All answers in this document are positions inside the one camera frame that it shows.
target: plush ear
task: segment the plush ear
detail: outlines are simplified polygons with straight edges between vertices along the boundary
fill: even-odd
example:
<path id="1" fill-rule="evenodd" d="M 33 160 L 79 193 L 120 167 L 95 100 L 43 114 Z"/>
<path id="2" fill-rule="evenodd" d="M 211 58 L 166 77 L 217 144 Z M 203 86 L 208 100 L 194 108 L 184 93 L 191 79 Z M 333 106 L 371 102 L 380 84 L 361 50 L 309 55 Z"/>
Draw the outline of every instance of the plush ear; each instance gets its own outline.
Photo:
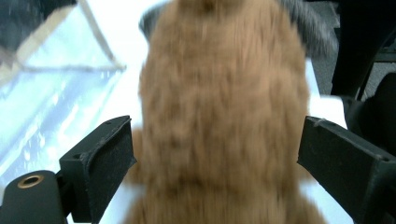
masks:
<path id="1" fill-rule="evenodd" d="M 336 52 L 338 43 L 332 28 L 308 3 L 303 0 L 279 0 L 279 2 L 289 12 L 291 22 L 297 25 L 307 57 L 326 57 Z M 147 41 L 165 6 L 166 4 L 162 3 L 152 7 L 140 20 L 139 27 Z"/>

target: white surface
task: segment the white surface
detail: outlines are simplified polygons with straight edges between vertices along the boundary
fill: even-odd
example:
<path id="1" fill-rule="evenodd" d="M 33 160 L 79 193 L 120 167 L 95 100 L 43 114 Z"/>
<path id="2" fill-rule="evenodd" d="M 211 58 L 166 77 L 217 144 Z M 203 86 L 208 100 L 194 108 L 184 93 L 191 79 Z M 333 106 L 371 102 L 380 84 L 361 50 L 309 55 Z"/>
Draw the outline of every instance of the white surface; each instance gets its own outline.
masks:
<path id="1" fill-rule="evenodd" d="M 9 141 L 6 138 L 2 138 L 0 142 L 0 153 L 12 152 L 6 154 L 9 159 L 8 167 L 0 165 L 3 169 L 3 173 L 0 174 L 0 196 L 3 193 L 1 188 L 19 175 L 39 169 L 57 172 L 59 170 L 57 160 L 101 122 L 130 115 L 133 126 L 141 124 L 137 85 L 148 45 L 138 30 L 138 21 L 149 6 L 159 2 L 161 1 L 89 1 L 109 46 L 116 57 L 127 64 L 126 71 L 100 74 L 50 73 L 35 74 L 33 77 L 32 74 L 21 74 L 0 90 L 0 95 L 5 96 L 0 98 L 0 106 L 12 108 L 12 111 L 0 112 L 2 124 L 8 122 L 8 126 L 0 127 L 0 136 L 7 135 L 9 129 L 15 128 L 15 123 L 11 122 L 15 119 L 11 118 L 20 118 L 18 121 L 23 123 L 22 127 L 14 132 L 15 134 L 9 134 L 9 139 L 11 136 L 23 136 L 23 138 L 15 140 L 13 144 L 6 144 Z M 310 61 L 307 61 L 306 75 L 313 96 L 310 101 L 310 113 L 329 120 L 341 120 L 342 123 L 343 111 L 339 104 L 319 97 Z M 43 111 L 43 108 L 47 108 L 48 111 L 57 108 L 66 114 L 63 116 L 56 114 L 46 129 L 46 118 L 51 113 Z M 7 169 L 14 163 L 20 165 L 15 166 L 15 170 Z M 342 208 L 337 207 L 337 203 L 321 186 L 316 183 L 303 183 L 301 189 L 318 205 L 330 224 L 352 223 Z M 121 223 L 123 214 L 128 211 L 130 202 L 138 193 L 139 190 L 131 191 L 121 186 L 101 223 Z"/>

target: blurry stuffed animal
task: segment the blurry stuffed animal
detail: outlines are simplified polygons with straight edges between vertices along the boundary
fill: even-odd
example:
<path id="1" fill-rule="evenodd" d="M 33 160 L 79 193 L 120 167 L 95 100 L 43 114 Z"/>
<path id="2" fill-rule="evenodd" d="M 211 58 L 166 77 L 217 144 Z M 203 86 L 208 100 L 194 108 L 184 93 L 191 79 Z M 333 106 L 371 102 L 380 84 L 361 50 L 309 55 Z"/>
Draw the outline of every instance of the blurry stuffed animal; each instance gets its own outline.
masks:
<path id="1" fill-rule="evenodd" d="M 290 21 L 297 30 L 305 55 L 309 58 L 324 58 L 337 52 L 335 33 L 320 15 L 304 0 L 278 0 L 290 15 Z M 139 22 L 139 28 L 147 41 L 166 3 L 150 8 Z"/>
<path id="2" fill-rule="evenodd" d="M 276 0 L 168 4 L 140 96 L 126 223 L 324 223 L 299 191 L 304 50 Z"/>

